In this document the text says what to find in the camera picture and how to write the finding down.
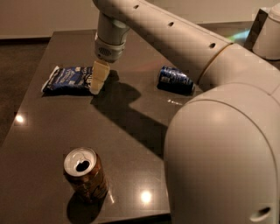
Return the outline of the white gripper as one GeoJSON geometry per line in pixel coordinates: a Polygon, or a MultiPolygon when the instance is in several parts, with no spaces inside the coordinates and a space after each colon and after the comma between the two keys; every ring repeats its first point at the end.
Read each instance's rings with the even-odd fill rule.
{"type": "Polygon", "coordinates": [[[90,93],[98,95],[109,76],[109,63],[114,63],[123,55],[126,44],[126,34],[105,35],[96,33],[94,37],[94,53],[99,58],[94,62],[90,93]]]}

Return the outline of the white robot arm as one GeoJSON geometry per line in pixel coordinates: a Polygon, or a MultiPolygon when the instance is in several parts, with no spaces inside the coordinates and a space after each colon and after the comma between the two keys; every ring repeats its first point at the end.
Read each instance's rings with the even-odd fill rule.
{"type": "Polygon", "coordinates": [[[164,166],[172,224],[279,224],[279,71],[145,0],[93,0],[95,44],[123,49],[131,28],[202,93],[172,118],[164,166]]]}

